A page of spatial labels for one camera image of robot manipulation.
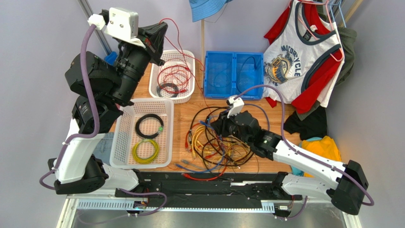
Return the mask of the light denim garment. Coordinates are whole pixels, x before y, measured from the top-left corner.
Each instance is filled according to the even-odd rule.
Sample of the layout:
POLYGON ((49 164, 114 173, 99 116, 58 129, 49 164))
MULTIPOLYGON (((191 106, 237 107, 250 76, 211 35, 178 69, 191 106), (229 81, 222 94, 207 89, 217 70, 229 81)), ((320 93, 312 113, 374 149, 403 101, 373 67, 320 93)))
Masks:
POLYGON ((110 154, 112 150, 114 132, 106 133, 95 147, 93 154, 103 163, 110 165, 110 154))

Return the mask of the yellow shirt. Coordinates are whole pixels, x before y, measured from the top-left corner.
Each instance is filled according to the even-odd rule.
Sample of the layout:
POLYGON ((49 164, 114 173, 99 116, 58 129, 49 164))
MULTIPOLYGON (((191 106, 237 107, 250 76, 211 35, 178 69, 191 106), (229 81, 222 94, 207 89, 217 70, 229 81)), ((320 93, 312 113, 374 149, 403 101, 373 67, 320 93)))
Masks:
POLYGON ((321 157, 341 162, 341 154, 335 141, 329 136, 313 137, 303 140, 300 147, 321 157))

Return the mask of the teal cloth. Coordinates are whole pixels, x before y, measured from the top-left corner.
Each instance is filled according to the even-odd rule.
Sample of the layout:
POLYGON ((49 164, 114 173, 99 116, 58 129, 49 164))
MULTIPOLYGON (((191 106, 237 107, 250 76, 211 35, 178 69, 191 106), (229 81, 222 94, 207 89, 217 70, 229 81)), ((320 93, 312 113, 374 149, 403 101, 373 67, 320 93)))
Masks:
MULTIPOLYGON (((308 140, 303 140, 302 142, 300 142, 300 143, 299 143, 299 147, 302 148, 302 144, 303 144, 304 142, 308 142, 308 140)), ((298 169, 298 168, 296 168, 296 167, 291 166, 291 171, 292 171, 292 174, 293 174, 293 175, 302 176, 302 177, 306 176, 306 173, 305 173, 304 171, 302 171, 302 170, 300 170, 300 169, 298 169)))

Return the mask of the wooden pole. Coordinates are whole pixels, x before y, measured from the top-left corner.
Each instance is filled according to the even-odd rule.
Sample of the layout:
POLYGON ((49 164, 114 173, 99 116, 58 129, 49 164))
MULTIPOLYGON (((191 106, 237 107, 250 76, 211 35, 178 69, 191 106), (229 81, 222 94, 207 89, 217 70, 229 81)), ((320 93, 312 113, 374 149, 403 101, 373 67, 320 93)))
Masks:
POLYGON ((205 22, 204 20, 200 20, 201 22, 201 63, 202 66, 205 64, 205 22))

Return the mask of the blue bucket hat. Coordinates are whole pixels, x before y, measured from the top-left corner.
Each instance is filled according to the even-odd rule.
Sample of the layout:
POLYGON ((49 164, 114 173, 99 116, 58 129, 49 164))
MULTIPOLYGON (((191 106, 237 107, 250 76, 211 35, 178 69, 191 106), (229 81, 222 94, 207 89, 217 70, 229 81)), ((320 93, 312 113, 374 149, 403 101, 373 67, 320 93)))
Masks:
POLYGON ((192 14, 192 22, 204 20, 218 13, 232 0, 188 0, 192 14))

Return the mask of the olive green garment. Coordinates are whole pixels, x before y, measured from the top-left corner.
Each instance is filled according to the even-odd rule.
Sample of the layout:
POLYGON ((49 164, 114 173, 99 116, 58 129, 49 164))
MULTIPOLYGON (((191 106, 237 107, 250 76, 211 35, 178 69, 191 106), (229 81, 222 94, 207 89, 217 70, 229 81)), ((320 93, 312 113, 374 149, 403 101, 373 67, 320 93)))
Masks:
POLYGON ((335 87, 341 85, 350 76, 351 71, 354 67, 354 62, 356 58, 354 44, 357 38, 357 32, 351 28, 347 28, 344 25, 337 28, 339 37, 342 43, 343 51, 345 54, 345 62, 341 68, 340 74, 337 77, 335 87))

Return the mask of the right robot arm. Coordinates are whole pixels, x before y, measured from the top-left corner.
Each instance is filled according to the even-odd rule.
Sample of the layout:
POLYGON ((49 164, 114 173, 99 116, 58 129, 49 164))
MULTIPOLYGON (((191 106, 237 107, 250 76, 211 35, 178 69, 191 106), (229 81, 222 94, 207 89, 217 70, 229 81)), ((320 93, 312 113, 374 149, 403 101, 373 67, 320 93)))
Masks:
POLYGON ((247 144, 261 158, 296 167, 311 175, 310 178, 282 174, 276 185, 289 195, 303 195, 329 200, 342 212, 358 215, 361 206, 373 206, 368 193, 369 183, 360 163, 347 163, 321 157, 293 145, 283 135, 261 128, 249 112, 229 115, 221 112, 210 123, 221 137, 233 136, 247 144))

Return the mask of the black garment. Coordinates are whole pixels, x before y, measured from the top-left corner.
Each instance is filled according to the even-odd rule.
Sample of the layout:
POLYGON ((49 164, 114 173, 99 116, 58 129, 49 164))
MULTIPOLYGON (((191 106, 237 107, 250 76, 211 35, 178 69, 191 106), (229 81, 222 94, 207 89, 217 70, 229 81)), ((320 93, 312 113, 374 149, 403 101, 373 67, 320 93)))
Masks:
POLYGON ((299 133, 301 140, 323 138, 328 134, 326 109, 320 106, 303 120, 294 111, 284 122, 283 130, 290 134, 299 133))

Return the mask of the white perforated basket near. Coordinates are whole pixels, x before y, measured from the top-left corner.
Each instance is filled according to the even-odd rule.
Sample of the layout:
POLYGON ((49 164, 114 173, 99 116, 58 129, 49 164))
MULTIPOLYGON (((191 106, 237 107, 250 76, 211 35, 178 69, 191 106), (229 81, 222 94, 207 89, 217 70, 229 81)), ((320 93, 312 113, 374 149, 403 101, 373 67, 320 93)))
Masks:
POLYGON ((121 107, 116 122, 110 166, 156 169, 172 159, 174 103, 168 98, 137 98, 121 107))

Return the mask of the black coil in far basket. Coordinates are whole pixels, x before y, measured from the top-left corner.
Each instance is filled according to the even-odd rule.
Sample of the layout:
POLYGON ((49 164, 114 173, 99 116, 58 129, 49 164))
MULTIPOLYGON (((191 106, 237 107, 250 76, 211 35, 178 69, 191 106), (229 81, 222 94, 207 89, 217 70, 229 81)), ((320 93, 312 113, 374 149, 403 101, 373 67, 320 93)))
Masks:
POLYGON ((166 93, 170 94, 170 98, 175 98, 178 96, 180 90, 178 86, 174 83, 163 83, 160 84, 156 87, 156 92, 159 97, 163 97, 162 91, 165 91, 166 93))

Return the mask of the white perforated basket far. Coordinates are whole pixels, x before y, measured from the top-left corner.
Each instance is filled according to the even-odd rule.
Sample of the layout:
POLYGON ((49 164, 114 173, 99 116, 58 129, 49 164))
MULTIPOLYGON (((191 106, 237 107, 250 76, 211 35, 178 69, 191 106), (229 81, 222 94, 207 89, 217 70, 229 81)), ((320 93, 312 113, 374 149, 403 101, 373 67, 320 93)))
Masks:
POLYGON ((161 59, 165 61, 163 66, 152 65, 149 94, 153 98, 161 98, 156 92, 156 87, 163 83, 174 83, 180 92, 177 97, 170 98, 170 94, 162 91, 163 98, 170 98, 176 104, 188 102, 195 89, 195 59, 194 54, 188 50, 165 50, 161 59))

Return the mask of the white perforated basket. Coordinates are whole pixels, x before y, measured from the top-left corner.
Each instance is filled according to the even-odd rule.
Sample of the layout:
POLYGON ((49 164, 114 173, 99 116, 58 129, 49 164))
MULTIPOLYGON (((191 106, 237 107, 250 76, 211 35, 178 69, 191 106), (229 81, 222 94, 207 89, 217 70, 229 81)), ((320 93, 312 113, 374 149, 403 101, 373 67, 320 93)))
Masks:
POLYGON ((195 59, 194 54, 188 50, 165 50, 161 59, 165 61, 163 66, 152 65, 149 94, 153 98, 161 98, 156 92, 156 87, 163 83, 174 83, 180 92, 177 97, 170 98, 170 94, 162 91, 163 98, 170 98, 176 104, 188 102, 195 89, 195 59))
POLYGON ((168 98, 137 98, 121 107, 116 122, 110 166, 156 169, 172 159, 174 103, 168 98))

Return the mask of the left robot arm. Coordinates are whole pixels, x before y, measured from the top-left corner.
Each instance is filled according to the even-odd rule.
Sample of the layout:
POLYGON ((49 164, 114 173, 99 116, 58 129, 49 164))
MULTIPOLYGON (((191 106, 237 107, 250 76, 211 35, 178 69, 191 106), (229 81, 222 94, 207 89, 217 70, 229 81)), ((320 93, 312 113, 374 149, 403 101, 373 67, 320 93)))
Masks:
POLYGON ((137 28, 140 44, 126 41, 114 32, 120 51, 112 66, 87 50, 93 32, 104 25, 102 21, 90 24, 80 53, 65 73, 70 90, 78 97, 61 151, 48 160, 48 173, 54 174, 56 180, 47 188, 58 195, 90 193, 100 188, 130 191, 139 183, 135 170, 111 167, 93 152, 122 115, 120 107, 133 105, 131 97, 147 66, 164 64, 161 56, 168 25, 159 22, 137 28))

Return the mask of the blue cloth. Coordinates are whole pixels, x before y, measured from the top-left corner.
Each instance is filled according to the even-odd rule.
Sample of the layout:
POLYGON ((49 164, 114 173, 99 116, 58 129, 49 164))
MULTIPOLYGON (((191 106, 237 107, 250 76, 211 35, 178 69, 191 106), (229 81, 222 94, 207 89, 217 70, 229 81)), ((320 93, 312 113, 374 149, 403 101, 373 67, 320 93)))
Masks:
POLYGON ((104 60, 105 60, 108 64, 110 64, 110 65, 113 66, 115 60, 117 59, 117 56, 118 56, 118 54, 117 54, 115 51, 113 51, 113 52, 111 52, 109 55, 107 55, 107 56, 104 58, 104 60))

